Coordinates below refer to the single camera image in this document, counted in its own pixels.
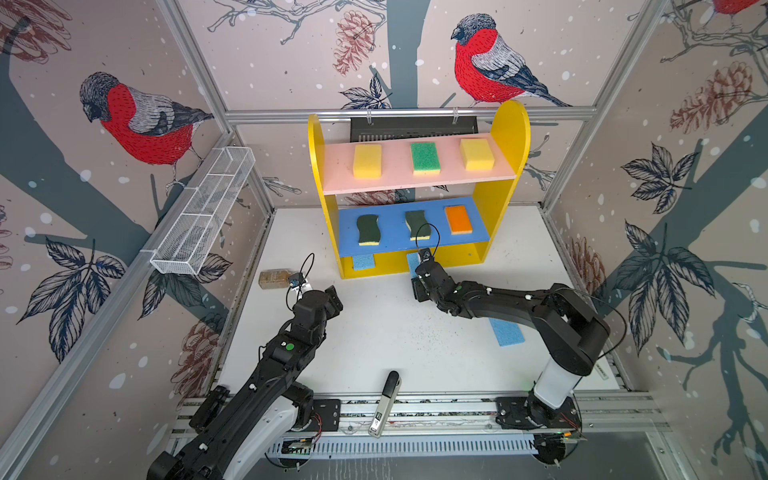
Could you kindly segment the dark green wavy sponge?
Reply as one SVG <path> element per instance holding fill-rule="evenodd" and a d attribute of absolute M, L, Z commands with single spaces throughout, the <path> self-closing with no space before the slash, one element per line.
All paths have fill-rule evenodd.
<path fill-rule="evenodd" d="M 409 229 L 411 241 L 429 240 L 432 227 L 426 219 L 424 210 L 412 210 L 405 213 L 405 223 Z"/>
<path fill-rule="evenodd" d="M 377 246 L 380 244 L 381 231 L 378 226 L 378 219 L 379 217 L 373 214 L 361 215 L 357 218 L 359 246 Z"/>

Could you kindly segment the orange sponge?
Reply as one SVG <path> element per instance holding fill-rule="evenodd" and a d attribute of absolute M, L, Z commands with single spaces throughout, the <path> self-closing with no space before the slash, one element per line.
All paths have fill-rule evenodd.
<path fill-rule="evenodd" d="M 464 205 L 453 205 L 445 208 L 445 215 L 452 235 L 467 235 L 473 233 L 473 226 Z"/>

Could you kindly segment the green yellow sponge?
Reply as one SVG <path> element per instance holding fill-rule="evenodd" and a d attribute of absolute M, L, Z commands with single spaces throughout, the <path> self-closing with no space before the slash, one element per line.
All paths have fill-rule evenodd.
<path fill-rule="evenodd" d="M 439 155 L 435 142 L 410 144 L 413 172 L 415 175 L 433 175 L 441 172 Z"/>

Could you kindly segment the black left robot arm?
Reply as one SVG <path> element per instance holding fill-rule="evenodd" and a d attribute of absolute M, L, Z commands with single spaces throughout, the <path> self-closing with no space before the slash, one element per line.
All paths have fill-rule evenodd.
<path fill-rule="evenodd" d="M 342 310 L 333 286 L 303 293 L 242 388 L 233 398 L 225 387 L 210 393 L 190 422 L 197 436 L 175 455 L 161 453 L 147 477 L 243 479 L 282 435 L 308 425 L 313 391 L 297 378 Z"/>

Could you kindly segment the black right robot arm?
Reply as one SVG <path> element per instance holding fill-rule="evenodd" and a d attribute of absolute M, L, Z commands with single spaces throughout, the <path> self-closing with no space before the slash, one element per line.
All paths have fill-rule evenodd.
<path fill-rule="evenodd" d="M 496 422 L 504 429 L 535 430 L 580 426 L 568 413 L 572 391 L 601 357 L 610 328 L 575 290 L 555 283 L 548 289 L 521 291 L 456 282 L 430 250 L 418 251 L 412 278 L 414 297 L 432 301 L 454 317 L 488 318 L 536 330 L 549 354 L 543 371 L 525 397 L 497 400 Z"/>

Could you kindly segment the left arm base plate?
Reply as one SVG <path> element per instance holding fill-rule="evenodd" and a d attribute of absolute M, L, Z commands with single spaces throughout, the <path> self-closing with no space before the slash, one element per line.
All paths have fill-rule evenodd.
<path fill-rule="evenodd" d="M 291 430 L 300 433 L 337 432 L 340 418 L 339 399 L 315 399 L 297 406 L 297 419 Z"/>

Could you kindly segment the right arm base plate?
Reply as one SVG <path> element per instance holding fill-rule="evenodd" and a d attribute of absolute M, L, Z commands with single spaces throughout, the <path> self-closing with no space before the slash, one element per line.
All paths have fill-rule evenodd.
<path fill-rule="evenodd" d="M 569 396 L 557 409 L 535 396 L 502 396 L 494 400 L 496 423 L 505 430 L 579 430 L 581 416 L 574 398 Z"/>

